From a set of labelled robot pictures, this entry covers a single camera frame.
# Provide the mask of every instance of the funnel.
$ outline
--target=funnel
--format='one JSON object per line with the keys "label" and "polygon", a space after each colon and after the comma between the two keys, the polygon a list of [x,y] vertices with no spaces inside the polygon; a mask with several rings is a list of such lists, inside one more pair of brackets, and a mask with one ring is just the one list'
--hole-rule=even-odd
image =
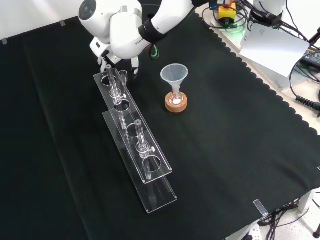
{"label": "funnel", "polygon": [[188,68],[182,64],[171,64],[161,71],[161,78],[172,86],[172,93],[169,100],[171,104],[179,105],[184,101],[183,95],[180,93],[180,85],[188,76]]}

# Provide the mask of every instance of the test tube rack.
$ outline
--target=test tube rack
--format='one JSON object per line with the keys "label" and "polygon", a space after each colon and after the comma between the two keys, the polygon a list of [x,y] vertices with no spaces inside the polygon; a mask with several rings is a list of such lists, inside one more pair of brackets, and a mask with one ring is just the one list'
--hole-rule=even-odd
{"label": "test tube rack", "polygon": [[177,200],[166,178],[172,173],[159,144],[116,68],[94,76],[109,109],[105,122],[147,213]]}

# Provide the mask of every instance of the table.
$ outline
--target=table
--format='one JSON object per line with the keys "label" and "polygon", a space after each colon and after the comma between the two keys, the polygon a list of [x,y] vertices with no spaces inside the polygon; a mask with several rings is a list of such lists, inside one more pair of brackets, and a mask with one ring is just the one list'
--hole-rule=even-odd
{"label": "table", "polygon": [[[209,5],[205,4],[202,7],[197,8],[196,13],[199,14],[200,16],[202,16],[203,10],[207,7],[209,7]],[[212,12],[209,10],[207,12],[205,12],[204,19],[206,20],[207,23],[209,23],[210,20],[212,19]],[[306,34],[307,37],[309,37],[312,33],[312,30],[310,29],[310,27],[308,29],[309,29],[309,31]],[[258,68],[257,65],[254,62],[252,62],[250,59],[247,59],[247,58],[240,55],[240,50],[241,50],[240,42],[242,40],[241,34],[239,34],[239,33],[238,34],[231,34],[231,33],[227,33],[227,32],[221,32],[220,30],[217,30],[214,28],[211,28],[211,30],[213,30],[222,39],[222,41],[226,44],[226,46],[228,48],[231,49],[232,52],[236,53],[236,55],[238,57],[242,58],[242,60],[245,63],[247,63],[247,66],[249,68],[251,68],[251,71],[253,73],[255,73],[260,79],[262,79],[265,84],[269,85],[270,89],[276,91],[277,95],[282,97],[285,102],[289,103],[290,107],[296,111],[296,114],[301,115],[303,120],[308,122],[308,124],[310,125],[311,128],[316,129],[318,132],[318,135],[320,135],[320,124],[319,124],[320,118],[318,118],[319,112],[313,111],[312,109],[309,109],[309,108],[305,107],[304,105],[296,102],[296,97],[294,96],[294,94],[291,92],[290,89],[287,89],[285,91],[281,91],[281,90],[277,89],[272,84],[272,81],[268,78],[268,75],[264,74],[264,72],[261,71],[261,68]],[[314,100],[315,102],[319,101],[320,85],[318,83],[315,83],[314,81],[308,79],[307,77],[301,76],[298,73],[294,74],[293,77],[303,78],[303,80],[301,81],[302,83],[296,85],[294,88],[295,92],[298,95],[303,96],[304,98],[307,98],[310,100]],[[304,195],[301,198],[300,205],[298,208],[301,213],[305,213],[308,210],[308,208],[314,198],[314,194],[315,194],[315,190],[310,191],[309,193],[307,193],[306,195]],[[245,228],[239,230],[238,232],[234,233],[233,235],[228,237],[227,240],[241,240],[253,228],[253,226],[258,221],[259,220],[253,222],[252,224],[250,224],[250,225],[246,226]]]}
{"label": "table", "polygon": [[[8,39],[8,45],[4,47],[7,54],[1,58],[5,66],[2,74],[8,79],[4,81],[5,87],[2,88],[6,93],[4,96],[8,96],[3,101],[8,103],[2,118],[5,120],[2,126],[7,130],[3,142],[8,144],[5,149],[10,150],[2,157],[7,160],[6,163],[13,163],[14,173],[17,166],[23,166],[22,172],[26,174],[24,180],[34,190],[34,198],[43,204],[37,204],[38,201],[34,201],[33,196],[26,192],[19,194],[17,191],[16,197],[5,194],[10,204],[2,206],[11,206],[10,212],[17,212],[15,203],[23,200],[23,215],[33,217],[26,217],[27,224],[23,221],[22,224],[26,226],[21,231],[23,235],[33,234],[30,239],[41,239],[37,237],[41,232],[42,235],[50,233],[46,236],[47,239],[63,239],[66,236],[61,231],[63,229],[69,230],[69,239],[80,239],[81,236],[84,236],[82,239],[87,239],[86,233],[89,232],[91,239],[144,239],[152,236],[152,239],[159,240],[219,240],[261,217],[253,204],[254,200],[260,199],[270,211],[278,208],[282,202],[288,202],[287,195],[278,192],[268,194],[279,181],[285,182],[286,189],[288,186],[294,189],[288,191],[290,198],[303,195],[314,185],[320,185],[318,170],[314,164],[303,164],[300,157],[295,157],[305,151],[298,147],[292,151],[282,144],[283,141],[278,141],[280,137],[299,145],[299,141],[291,141],[290,138],[290,131],[294,127],[295,136],[299,138],[304,138],[305,133],[308,133],[305,137],[308,144],[304,147],[318,153],[319,150],[315,147],[318,136],[302,124],[299,118],[293,117],[293,113],[285,104],[281,104],[274,92],[270,92],[246,68],[239,66],[241,61],[232,56],[219,39],[202,25],[201,19],[193,15],[187,22],[192,25],[193,34],[190,34],[188,25],[182,25],[169,34],[157,44],[161,57],[156,62],[150,60],[148,52],[142,53],[140,60],[143,64],[139,69],[142,77],[130,84],[131,94],[173,168],[173,174],[168,178],[178,197],[176,204],[147,216],[102,117],[107,109],[93,79],[93,75],[99,72],[99,66],[88,47],[92,36],[77,19],[65,22],[64,27],[58,23],[36,30],[26,37],[19,36],[16,41]],[[198,35],[202,35],[203,39],[201,44],[194,45],[199,43]],[[181,36],[189,39],[182,41]],[[208,55],[219,56],[219,60],[213,57],[207,59]],[[189,80],[181,87],[189,98],[189,108],[184,117],[172,115],[164,109],[164,97],[170,87],[160,79],[160,71],[172,62],[189,67]],[[229,70],[229,62],[237,67],[226,75],[224,72]],[[17,64],[21,64],[21,69],[23,67],[25,72],[17,71]],[[22,83],[16,84],[12,79],[28,83],[33,91]],[[192,94],[195,86],[199,92]],[[26,96],[17,97],[17,92]],[[204,96],[208,101],[201,101]],[[37,100],[41,119],[36,114],[30,114],[33,113],[31,110],[35,109],[35,104],[27,104],[27,97]],[[152,102],[145,101],[148,98],[152,98]],[[260,106],[263,109],[251,99],[262,101]],[[210,124],[205,116],[198,117],[202,113],[207,114],[205,116],[209,117]],[[277,125],[278,116],[283,116],[290,123],[284,124],[280,119],[282,124]],[[35,131],[40,126],[39,123],[44,124],[46,131],[42,128]],[[177,131],[169,129],[169,125],[181,129],[178,134],[185,133],[189,140],[183,145],[175,145],[181,138],[178,134],[173,134]],[[22,130],[29,132],[21,137]],[[261,138],[259,134],[263,130],[265,138]],[[52,152],[43,147],[38,132],[46,133]],[[275,138],[272,141],[270,132]],[[268,148],[256,150],[252,147],[263,146],[261,140],[268,142]],[[17,150],[17,143],[23,147],[23,151]],[[281,154],[280,148],[273,149],[274,143],[280,144],[287,156]],[[290,175],[281,174],[282,168],[275,165],[276,155],[281,159],[282,165],[287,163],[290,166],[295,163],[299,166],[298,172],[307,172],[308,176],[305,179],[299,177],[297,182]],[[317,165],[317,156],[310,154],[307,159]],[[53,171],[54,168],[50,165],[52,163],[59,171]],[[251,166],[257,167],[257,171],[252,170]],[[262,170],[271,172],[276,178],[262,176]],[[39,178],[29,183],[31,175]],[[13,174],[9,176],[14,177],[13,182],[20,177]],[[61,180],[60,185],[56,181],[48,181],[46,184],[46,178],[63,181]],[[267,191],[253,184],[254,180],[260,181],[268,188]],[[34,187],[35,183],[44,184]],[[60,190],[65,190],[63,196],[67,196],[68,201],[63,198],[54,203],[42,201],[43,192],[50,191],[52,186],[56,189],[54,195],[57,197],[61,194]],[[47,196],[52,199],[52,194],[48,193]],[[54,208],[47,207],[46,203],[54,204]],[[33,209],[37,209],[37,213],[48,214],[36,215]],[[12,227],[5,226],[9,236],[18,234],[15,223],[21,218],[18,214],[13,216],[17,217],[11,217],[8,221],[12,223]],[[32,231],[27,226],[37,226],[38,229]]]}
{"label": "table", "polygon": [[[207,7],[209,7],[209,5],[205,4],[202,7],[197,8],[196,13],[200,14],[200,16],[201,16],[203,10]],[[209,22],[210,19],[212,18],[212,12],[209,10],[207,12],[205,12],[204,18],[207,22]],[[306,34],[307,38],[308,37],[311,38],[312,33],[315,33],[317,31],[317,28],[315,30],[314,30],[314,28],[315,28],[315,26],[307,28],[307,34]],[[236,53],[236,55],[238,57],[242,58],[243,61],[248,64],[248,67],[251,68],[253,73],[255,73],[260,79],[262,79],[265,84],[269,85],[270,89],[276,91],[277,95],[282,97],[285,102],[289,103],[290,107],[295,109],[296,114],[301,115],[303,120],[308,122],[310,127],[317,130],[318,134],[320,135],[320,124],[319,124],[320,118],[318,118],[319,112],[313,111],[312,109],[307,108],[305,105],[298,103],[296,101],[296,97],[294,96],[294,94],[291,92],[290,89],[286,89],[285,91],[278,90],[272,84],[272,80],[270,80],[268,78],[268,75],[265,74],[265,72],[262,72],[261,69],[259,69],[253,61],[241,56],[240,55],[240,49],[241,49],[240,42],[242,39],[241,35],[239,35],[239,34],[237,34],[237,35],[225,34],[219,30],[214,30],[214,32],[216,34],[218,34],[218,36],[222,39],[222,41],[226,44],[226,46],[231,49],[232,52]],[[294,90],[298,95],[303,96],[304,98],[307,98],[307,99],[312,100],[314,102],[319,102],[320,85],[318,83],[315,83],[312,80],[310,80],[304,76],[301,76],[299,73],[294,73],[293,77],[303,79],[303,81],[302,81],[303,83],[296,85],[294,87]]]}

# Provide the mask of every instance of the white table surface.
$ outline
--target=white table surface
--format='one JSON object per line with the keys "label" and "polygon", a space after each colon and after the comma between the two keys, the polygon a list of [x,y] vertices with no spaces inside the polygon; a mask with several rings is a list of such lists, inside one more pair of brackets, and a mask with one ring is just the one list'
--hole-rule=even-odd
{"label": "white table surface", "polygon": [[[317,9],[314,8],[314,11],[315,12],[318,11],[318,13],[319,13],[320,0],[316,0],[316,1],[318,1],[318,8]],[[297,5],[296,7],[291,7],[291,5],[289,4],[289,9],[290,9],[291,14],[293,15],[293,19],[294,19],[295,23],[297,24],[298,28],[300,28],[300,26],[301,26],[300,31],[303,32],[304,35],[309,39],[315,34],[318,27],[320,27],[320,22],[319,22],[319,19],[316,20],[316,23],[318,22],[319,26],[315,27],[316,24],[314,24],[313,26],[307,27],[307,30],[305,30],[303,28],[303,25],[305,24],[306,19],[294,17],[295,15],[297,15],[298,7],[303,9],[302,5],[303,4],[301,4],[301,2],[300,2],[300,5]],[[200,16],[202,16],[203,10],[208,7],[209,7],[209,5],[205,4],[204,6],[197,8],[196,13],[199,14]],[[312,15],[311,9],[309,9],[309,11],[307,11],[306,15],[307,16]],[[209,23],[210,20],[212,19],[212,17],[213,17],[212,11],[207,10],[204,15],[204,19],[206,20],[206,22]],[[230,48],[232,52],[234,52],[238,57],[242,58],[245,63],[247,63],[248,67],[251,68],[251,71],[253,73],[255,73],[258,78],[262,79],[265,84],[269,85],[270,89],[275,90],[277,92],[277,95],[281,96],[283,98],[283,100],[290,105],[291,108],[295,109],[296,114],[301,115],[303,120],[308,122],[310,127],[317,130],[318,135],[320,135],[320,118],[318,118],[319,112],[314,111],[313,109],[308,108],[305,105],[302,105],[301,103],[296,102],[296,98],[290,89],[282,91],[282,92],[277,91],[276,87],[274,87],[272,85],[272,81],[270,79],[268,79],[267,74],[263,73],[260,69],[255,67],[255,65],[253,64],[253,62],[251,60],[239,55],[240,50],[238,49],[238,47],[236,45],[242,39],[241,33],[240,34],[239,33],[224,33],[224,34],[228,35],[228,37],[226,37],[222,32],[220,32],[217,29],[211,28],[210,30],[208,29],[208,31],[214,31],[222,39],[222,41],[224,43],[226,43],[226,46],[228,48]],[[301,83],[299,85],[296,85],[294,87],[294,91],[297,95],[302,96],[304,98],[307,98],[307,99],[314,101],[314,102],[319,102],[319,90],[320,90],[320,84],[315,83],[309,79],[306,82]]]}

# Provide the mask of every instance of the electronic device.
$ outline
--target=electronic device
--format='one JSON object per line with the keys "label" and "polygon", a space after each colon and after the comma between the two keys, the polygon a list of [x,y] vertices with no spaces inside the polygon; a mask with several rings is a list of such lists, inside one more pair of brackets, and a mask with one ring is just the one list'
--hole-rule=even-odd
{"label": "electronic device", "polygon": [[304,57],[301,60],[301,63],[320,70],[320,52],[316,53],[316,51],[317,49],[315,49],[314,47],[309,47],[309,49],[304,54],[304,56],[308,56]]}

